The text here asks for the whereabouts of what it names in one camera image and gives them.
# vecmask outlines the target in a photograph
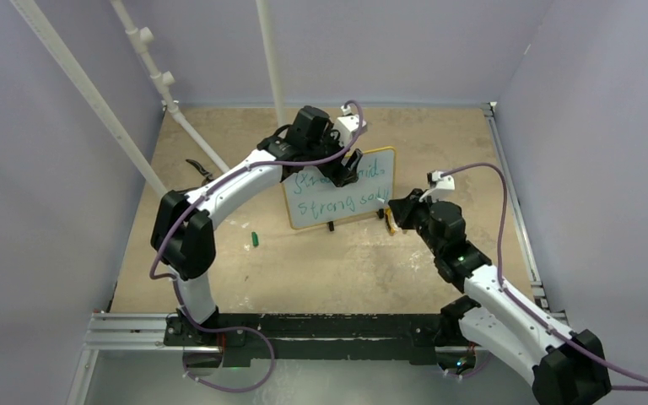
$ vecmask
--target yellow whiteboard frame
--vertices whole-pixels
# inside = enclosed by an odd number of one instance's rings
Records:
[[[393,192],[394,192],[394,190],[396,190],[396,157],[397,157],[396,148],[394,148],[392,146],[384,146],[382,148],[376,148],[376,149],[372,149],[372,150],[367,150],[367,151],[364,152],[364,154],[375,154],[376,152],[381,152],[382,150],[392,150],[393,151],[393,180],[391,181],[391,197],[393,197]],[[285,206],[285,209],[287,210],[287,218],[289,219],[289,227],[291,229],[293,229],[293,230],[306,230],[306,229],[309,229],[309,228],[314,228],[315,226],[324,225],[324,224],[329,222],[329,221],[320,222],[319,224],[303,226],[301,228],[295,227],[294,223],[292,222],[292,213],[289,211],[289,200],[287,199],[287,191],[284,189],[284,183],[280,183],[279,186],[282,187],[282,193],[284,194],[284,206]],[[370,215],[370,214],[371,214],[371,212],[357,213],[356,215],[352,215],[350,217],[337,219],[336,221],[333,221],[333,222],[335,224],[337,221],[342,221],[342,220],[345,220],[345,219],[353,219],[353,218],[357,218],[357,217],[363,217],[365,215]]]

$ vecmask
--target whiteboard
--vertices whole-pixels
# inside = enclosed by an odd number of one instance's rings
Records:
[[[282,182],[289,224],[298,230],[378,211],[384,208],[378,198],[392,198],[395,171],[392,147],[364,152],[359,180],[344,187],[334,186],[316,167],[305,167]]]

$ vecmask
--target wooden table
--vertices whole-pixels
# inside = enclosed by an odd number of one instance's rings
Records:
[[[337,109],[326,109],[332,116]],[[294,119],[297,109],[288,111]],[[276,128],[272,109],[190,108],[184,113],[228,165],[244,159]],[[426,173],[467,163],[498,163],[488,124],[479,109],[369,108],[362,150],[397,149],[394,197],[426,188]],[[153,167],[170,189],[199,186],[202,177],[184,159],[208,170],[217,167],[166,116]],[[469,240],[495,260],[501,187],[492,170],[456,175],[451,201],[461,205]],[[159,200],[146,186],[132,226],[111,311],[166,313],[176,307],[169,281],[151,281],[155,252],[149,245]],[[251,246],[251,232],[260,245]],[[208,270],[222,312],[437,313],[460,293],[436,272],[419,237],[389,236],[374,214],[357,224],[289,227],[283,190],[271,187],[230,215],[215,231],[217,259]],[[532,296],[515,222],[506,220],[503,241],[506,277]]]

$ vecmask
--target wooden board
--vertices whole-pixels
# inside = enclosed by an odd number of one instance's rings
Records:
[[[396,150],[392,147],[367,150],[361,157],[358,172],[359,179],[344,187],[334,186],[316,167],[306,167],[283,181],[292,228],[301,230],[385,208],[394,188]]]
[[[296,111],[288,111],[290,119]],[[327,112],[334,116],[337,109]],[[277,126],[272,109],[193,108],[184,113],[229,165],[244,159]],[[497,163],[488,124],[478,109],[370,108],[364,117],[371,127],[357,147],[391,145],[397,150],[394,197],[426,187],[431,170],[477,161]],[[167,187],[182,189],[202,181],[186,158],[219,174],[166,116],[153,167]],[[470,240],[494,259],[501,204],[496,174],[476,169],[456,175],[451,200],[462,206]],[[176,307],[170,282],[148,278],[154,258],[149,237],[158,202],[145,187],[111,307],[114,312],[165,313]],[[506,277],[532,296],[511,214],[507,220]],[[292,230],[281,187],[271,187],[215,232],[217,259],[208,271],[215,302],[222,312],[435,313],[460,296],[439,277],[430,253],[414,233],[389,236],[377,218],[363,219],[351,228]],[[251,246],[252,231],[259,235],[257,248]]]

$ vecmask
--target pvc pipe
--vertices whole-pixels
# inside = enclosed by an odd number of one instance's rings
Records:
[[[34,31],[46,49],[51,53],[53,59],[58,62],[63,72],[71,79],[80,94],[88,101],[90,108],[100,118],[111,135],[127,154],[127,157],[140,170],[145,181],[155,190],[159,197],[167,192],[165,185],[155,174],[150,163],[145,159],[138,146],[127,134],[125,127],[118,120],[116,114],[105,102],[103,96],[95,87],[88,74],[83,70],[75,56],[66,46],[60,35],[53,28],[41,9],[34,0],[11,0],[11,3],[19,11],[29,27]]]
[[[182,128],[185,130],[185,132],[189,133],[192,139],[202,148],[202,150],[205,151],[206,154],[210,157],[210,159],[219,167],[220,171],[222,173],[227,173],[230,171],[230,168],[227,166],[227,164],[222,160],[210,147],[210,145],[205,142],[205,140],[200,137],[200,134],[197,133],[197,130],[190,125],[190,122],[187,121],[185,116],[182,115],[181,112],[177,111],[175,114],[172,115],[172,118],[182,126]]]
[[[262,42],[264,43],[264,56],[267,59],[269,83],[272,85],[274,110],[277,112],[277,124],[281,127],[287,123],[287,115],[284,113],[284,93],[282,92],[282,82],[279,80],[279,63],[277,52],[274,48],[269,4],[267,0],[256,0],[256,5],[259,25],[262,29]]]
[[[125,9],[125,5],[123,5],[122,0],[111,0],[111,4],[116,10],[116,14],[122,22],[123,27],[125,27],[125,33],[128,39],[130,39],[130,43],[132,44],[133,49],[135,49],[135,52],[143,60],[143,64],[145,65],[145,68],[148,69],[148,73],[150,74],[150,79],[153,80],[155,88],[158,90],[158,93],[160,93],[160,96],[162,96],[163,100],[165,101],[168,112],[172,115],[173,119],[175,119],[175,121],[182,126],[185,132],[190,135],[190,138],[192,138],[192,140],[195,141],[195,143],[197,143],[197,145],[199,145],[203,151],[205,151],[209,158],[223,173],[229,171],[229,166],[224,162],[224,160],[222,160],[222,158],[219,157],[217,152],[215,152],[214,149],[210,147],[210,145],[204,140],[202,135],[200,135],[199,132],[197,132],[197,130],[192,127],[192,125],[190,125],[190,122],[188,122],[185,116],[182,115],[180,108],[173,100],[172,95],[170,94],[170,85],[175,82],[175,79],[172,77],[172,74],[170,72],[162,73],[158,69],[157,65],[155,65],[153,57],[150,56],[150,52],[148,51],[148,43],[150,43],[154,39],[152,32],[150,32],[148,27],[138,29],[138,27],[135,26],[132,19],[130,18],[130,14],[128,14],[127,10]]]

